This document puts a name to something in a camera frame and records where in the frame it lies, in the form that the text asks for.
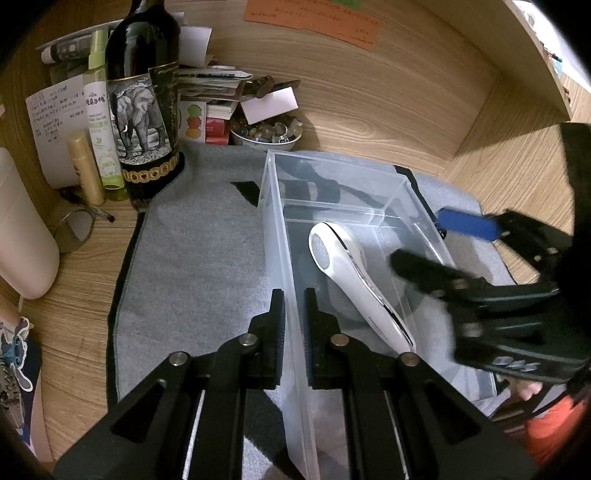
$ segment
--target person's hand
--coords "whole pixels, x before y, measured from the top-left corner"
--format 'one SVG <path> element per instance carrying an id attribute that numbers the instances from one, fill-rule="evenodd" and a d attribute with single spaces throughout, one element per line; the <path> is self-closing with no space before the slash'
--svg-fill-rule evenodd
<path id="1" fill-rule="evenodd" d="M 513 377 L 503 377 L 509 382 L 509 389 L 512 395 L 517 395 L 521 400 L 529 400 L 542 390 L 542 383 L 530 380 L 520 380 Z"/>

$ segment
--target handwritten note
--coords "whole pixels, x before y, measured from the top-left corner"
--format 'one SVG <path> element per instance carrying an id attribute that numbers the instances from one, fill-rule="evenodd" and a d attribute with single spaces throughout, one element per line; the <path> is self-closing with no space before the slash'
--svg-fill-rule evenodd
<path id="1" fill-rule="evenodd" d="M 382 21 L 327 0 L 248 0 L 244 20 L 312 30 L 373 50 Z"/>
<path id="2" fill-rule="evenodd" d="M 55 189 L 78 183 L 66 137 L 74 130 L 88 129 L 82 87 L 82 75 L 78 75 L 26 100 L 41 169 Z"/>

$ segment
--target fruit picture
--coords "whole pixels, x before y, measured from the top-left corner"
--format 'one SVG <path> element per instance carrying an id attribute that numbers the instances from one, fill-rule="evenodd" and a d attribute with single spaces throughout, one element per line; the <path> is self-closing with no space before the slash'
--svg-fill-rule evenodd
<path id="1" fill-rule="evenodd" d="M 187 118 L 187 131 L 185 135 L 193 140 L 197 140 L 201 137 L 201 114 L 203 110 L 199 105 L 192 104 L 187 108 L 187 113 L 189 117 Z"/>
<path id="2" fill-rule="evenodd" d="M 178 109 L 181 115 L 179 136 L 190 142 L 205 143 L 206 103 L 182 100 L 178 103 Z"/>
<path id="3" fill-rule="evenodd" d="M 185 135 L 189 138 L 197 140 L 199 137 L 201 137 L 201 130 L 198 128 L 187 128 Z"/>
<path id="4" fill-rule="evenodd" d="M 187 118 L 187 125 L 189 128 L 199 128 L 201 126 L 201 119 L 198 116 L 190 116 Z"/>

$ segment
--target blue tag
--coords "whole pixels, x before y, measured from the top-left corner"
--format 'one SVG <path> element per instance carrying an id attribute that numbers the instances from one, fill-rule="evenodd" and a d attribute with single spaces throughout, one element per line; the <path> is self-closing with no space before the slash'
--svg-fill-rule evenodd
<path id="1" fill-rule="evenodd" d="M 501 227 L 490 218 L 481 215 L 442 208 L 437 212 L 439 224 L 446 230 L 476 236 L 492 242 L 501 237 Z"/>

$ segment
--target stack of papers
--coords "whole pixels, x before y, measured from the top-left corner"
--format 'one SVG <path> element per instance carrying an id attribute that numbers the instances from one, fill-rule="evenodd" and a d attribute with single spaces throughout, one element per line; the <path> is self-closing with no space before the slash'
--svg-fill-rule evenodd
<path id="1" fill-rule="evenodd" d="M 209 118 L 230 120 L 244 82 L 251 78 L 252 73 L 229 66 L 182 68 L 178 71 L 178 92 L 181 100 L 206 102 Z"/>

